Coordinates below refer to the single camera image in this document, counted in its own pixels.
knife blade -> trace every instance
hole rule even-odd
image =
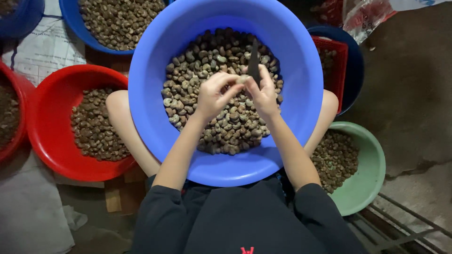
[[[251,58],[248,62],[248,74],[256,81],[260,89],[259,59],[257,58],[257,39],[253,41],[253,49],[251,50]]]

